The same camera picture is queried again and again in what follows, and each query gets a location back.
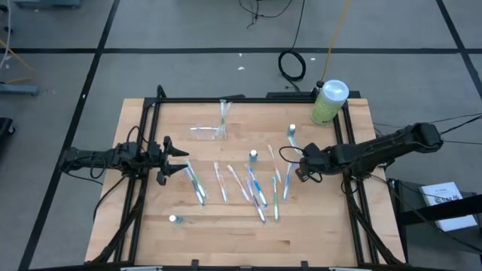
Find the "light blue toothbrush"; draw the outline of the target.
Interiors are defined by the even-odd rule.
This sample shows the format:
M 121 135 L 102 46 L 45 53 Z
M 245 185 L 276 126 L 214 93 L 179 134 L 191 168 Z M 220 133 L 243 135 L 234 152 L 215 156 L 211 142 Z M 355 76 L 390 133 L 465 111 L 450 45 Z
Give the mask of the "light blue toothbrush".
M 303 156 L 303 149 L 302 149 L 302 148 L 299 148 L 299 147 L 297 146 L 297 143 L 296 143 L 294 137 L 293 137 L 293 136 L 289 136 L 289 137 L 288 137 L 288 141 L 289 141 L 291 147 L 295 150 L 295 152 L 302 157 L 302 156 Z

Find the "orange toothbrush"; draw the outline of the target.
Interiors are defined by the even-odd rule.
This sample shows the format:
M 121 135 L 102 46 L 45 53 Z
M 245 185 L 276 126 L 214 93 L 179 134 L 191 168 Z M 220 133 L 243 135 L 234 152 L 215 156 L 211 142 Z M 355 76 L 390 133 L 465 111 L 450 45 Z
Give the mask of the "orange toothbrush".
M 220 187 L 220 190 L 221 190 L 221 195 L 222 195 L 223 201 L 224 201 L 225 204 L 228 204 L 227 189 L 226 189 L 226 186 L 225 186 L 225 183 L 224 183 L 224 177 L 221 174 L 221 170 L 220 170 L 218 162 L 214 162 L 214 169 L 215 169 L 216 178 L 218 179 L 218 183 L 219 183 L 219 187 Z
M 233 178 L 234 178 L 235 182 L 237 183 L 243 197 L 245 198 L 246 201 L 249 202 L 250 201 L 249 195 L 247 194 L 246 189 L 244 188 L 242 182 L 240 181 L 239 176 L 236 173 L 235 169 L 230 164 L 227 165 L 227 169 L 229 170 L 229 172 L 233 176 Z

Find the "green label wipes canister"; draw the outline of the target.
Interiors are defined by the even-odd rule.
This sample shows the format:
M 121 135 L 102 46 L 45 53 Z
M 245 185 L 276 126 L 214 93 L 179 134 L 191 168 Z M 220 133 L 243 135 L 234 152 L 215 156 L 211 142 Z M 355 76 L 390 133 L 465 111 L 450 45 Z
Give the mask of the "green label wipes canister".
M 312 109 L 312 121 L 322 125 L 332 121 L 349 97 L 348 86 L 339 80 L 316 83 L 317 97 Z

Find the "clear acrylic toothbrush holder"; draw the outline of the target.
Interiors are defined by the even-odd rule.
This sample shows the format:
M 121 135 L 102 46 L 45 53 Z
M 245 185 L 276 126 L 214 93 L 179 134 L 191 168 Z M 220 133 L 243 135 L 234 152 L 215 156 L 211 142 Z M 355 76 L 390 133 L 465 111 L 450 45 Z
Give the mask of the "clear acrylic toothbrush holder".
M 198 140 L 205 140 L 205 141 L 224 140 L 220 137 L 220 132 L 219 132 L 220 121 L 221 121 L 221 103 L 220 103 L 220 120 L 217 125 L 214 125 L 214 126 L 196 125 L 194 127 L 191 127 L 189 131 L 191 132 L 191 135 Z

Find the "blue-grey equipment base bar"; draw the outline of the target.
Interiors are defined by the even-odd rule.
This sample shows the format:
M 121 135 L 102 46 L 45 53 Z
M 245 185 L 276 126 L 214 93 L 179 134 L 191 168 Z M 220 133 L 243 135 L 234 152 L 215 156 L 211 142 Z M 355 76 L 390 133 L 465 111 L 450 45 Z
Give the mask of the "blue-grey equipment base bar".
M 0 94 L 37 96 L 38 93 L 38 88 L 32 85 L 0 84 Z
M 18 8 L 79 8 L 82 0 L 12 0 Z

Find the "black floor object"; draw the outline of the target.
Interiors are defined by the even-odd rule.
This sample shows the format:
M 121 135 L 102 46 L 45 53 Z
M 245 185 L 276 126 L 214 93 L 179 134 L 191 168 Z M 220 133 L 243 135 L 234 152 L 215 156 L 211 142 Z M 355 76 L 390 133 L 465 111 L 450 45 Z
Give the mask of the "black floor object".
M 15 132 L 13 120 L 8 117 L 0 117 L 0 150 L 9 142 Z

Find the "pink toothbrush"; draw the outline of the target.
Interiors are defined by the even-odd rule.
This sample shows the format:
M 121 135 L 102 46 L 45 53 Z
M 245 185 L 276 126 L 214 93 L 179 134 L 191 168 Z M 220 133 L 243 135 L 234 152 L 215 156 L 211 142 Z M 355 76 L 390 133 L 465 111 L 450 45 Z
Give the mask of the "pink toothbrush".
M 281 173 L 279 171 L 279 167 L 278 167 L 278 164 L 277 164 L 277 161 L 276 161 L 276 158 L 275 158 L 275 155 L 274 155 L 274 152 L 273 152 L 273 148 L 270 144 L 267 145 L 267 149 L 268 151 L 270 152 L 270 156 L 272 157 L 272 161 L 273 161 L 273 167 L 274 167 L 274 170 L 275 170 L 275 173 L 276 173 L 276 178 L 277 178 L 277 181 L 279 183 L 282 182 L 282 178 L 281 178 Z

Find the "black aluminium table frame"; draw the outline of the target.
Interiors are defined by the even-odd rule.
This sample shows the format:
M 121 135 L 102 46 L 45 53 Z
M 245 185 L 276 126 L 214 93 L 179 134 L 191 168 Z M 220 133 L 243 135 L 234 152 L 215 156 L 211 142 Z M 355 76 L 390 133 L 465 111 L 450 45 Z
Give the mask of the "black aluminium table frame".
M 273 161 L 270 144 L 279 169 L 287 168 L 296 153 L 288 148 L 290 124 L 296 125 L 299 144 L 314 143 L 320 148 L 346 141 L 374 138 L 375 131 L 366 99 L 350 99 L 346 116 L 351 121 L 316 125 L 311 120 L 312 101 L 289 99 L 235 99 L 227 116 L 227 138 L 197 141 L 188 127 L 218 117 L 218 102 L 165 103 L 160 107 L 157 138 L 170 136 L 173 144 L 189 153 L 195 172 L 206 189 L 204 206 L 197 202 L 186 174 L 175 173 L 165 185 L 156 175 L 148 178 L 146 200 L 138 235 L 128 232 L 125 243 L 136 241 L 137 265 L 186 266 L 198 260 L 201 266 L 271 266 L 280 269 L 299 266 L 355 266 L 382 263 L 382 254 L 366 232 L 353 233 L 357 221 L 349 214 L 346 193 L 340 189 L 342 175 L 326 176 L 319 183 L 291 178 L 288 200 L 278 190 L 279 221 L 273 211 Z M 258 152 L 258 161 L 249 162 L 249 152 Z M 214 162 L 219 163 L 227 189 L 228 204 L 221 195 Z M 250 201 L 243 197 L 227 169 L 235 169 Z M 253 191 L 264 211 L 262 223 L 249 193 L 247 165 L 250 165 L 264 192 L 267 207 L 252 182 Z M 183 217 L 180 224 L 170 215 Z

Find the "black side cart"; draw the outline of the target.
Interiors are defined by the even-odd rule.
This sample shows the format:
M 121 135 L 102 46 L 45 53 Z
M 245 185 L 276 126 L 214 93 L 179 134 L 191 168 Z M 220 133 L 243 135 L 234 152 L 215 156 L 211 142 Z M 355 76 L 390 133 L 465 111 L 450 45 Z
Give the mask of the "black side cart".
M 461 192 L 462 198 L 428 206 L 420 184 L 390 178 L 389 189 L 404 259 L 416 268 L 482 271 L 482 194 Z M 438 218 L 469 215 L 475 225 L 442 232 Z

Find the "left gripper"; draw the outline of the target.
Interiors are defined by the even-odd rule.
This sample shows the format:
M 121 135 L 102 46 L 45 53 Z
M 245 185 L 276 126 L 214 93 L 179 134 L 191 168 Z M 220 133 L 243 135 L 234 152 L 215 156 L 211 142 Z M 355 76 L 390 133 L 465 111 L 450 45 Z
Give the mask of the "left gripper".
M 166 137 L 166 154 L 173 157 L 186 157 L 189 155 L 188 152 L 175 148 L 172 144 L 172 139 L 169 136 Z M 161 145 L 158 144 L 155 140 L 149 142 L 148 168 L 158 169 L 156 180 L 159 185 L 165 185 L 167 176 L 170 177 L 171 175 L 182 171 L 187 167 L 188 165 L 185 163 L 168 164 L 166 160 L 166 155 L 161 149 Z

